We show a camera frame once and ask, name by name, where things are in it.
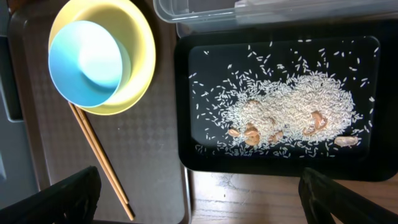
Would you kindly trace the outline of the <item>yellow plate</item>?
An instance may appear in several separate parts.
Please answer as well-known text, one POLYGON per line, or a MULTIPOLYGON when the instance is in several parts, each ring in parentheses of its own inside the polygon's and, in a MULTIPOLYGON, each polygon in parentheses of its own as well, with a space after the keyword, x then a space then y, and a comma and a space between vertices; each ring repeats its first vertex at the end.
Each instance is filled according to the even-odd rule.
POLYGON ((146 17, 129 0, 68 1, 52 24, 49 44, 61 28, 75 21, 91 21, 108 30, 126 48, 131 64, 130 79, 115 100, 81 109, 97 115, 113 115, 128 110, 144 96, 155 71, 155 40, 146 17))

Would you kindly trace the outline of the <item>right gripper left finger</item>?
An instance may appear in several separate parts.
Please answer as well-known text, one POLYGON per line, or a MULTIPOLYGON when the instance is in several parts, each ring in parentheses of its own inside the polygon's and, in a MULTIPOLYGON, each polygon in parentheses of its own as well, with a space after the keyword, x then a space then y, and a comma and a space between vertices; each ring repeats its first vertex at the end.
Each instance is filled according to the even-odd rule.
POLYGON ((1 209, 1 224, 92 223, 101 191, 101 178, 89 166, 50 187, 1 209))

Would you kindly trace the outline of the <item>light blue bowl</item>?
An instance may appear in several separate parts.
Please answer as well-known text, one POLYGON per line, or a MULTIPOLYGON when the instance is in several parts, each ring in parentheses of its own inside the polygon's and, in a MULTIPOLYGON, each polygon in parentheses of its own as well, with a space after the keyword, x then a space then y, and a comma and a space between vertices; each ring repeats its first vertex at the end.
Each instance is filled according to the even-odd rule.
POLYGON ((124 45, 90 21, 72 22, 55 35, 48 65, 58 92, 86 108, 118 101, 131 77, 130 56, 124 45))

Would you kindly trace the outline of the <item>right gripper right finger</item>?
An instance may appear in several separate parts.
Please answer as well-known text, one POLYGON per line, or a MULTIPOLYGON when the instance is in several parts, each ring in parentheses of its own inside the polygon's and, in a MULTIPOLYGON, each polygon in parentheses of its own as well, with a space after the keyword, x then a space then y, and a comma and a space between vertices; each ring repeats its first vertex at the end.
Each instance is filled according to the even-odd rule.
POLYGON ((311 168, 305 168, 298 192, 308 223, 397 223, 397 214, 360 196, 311 168))

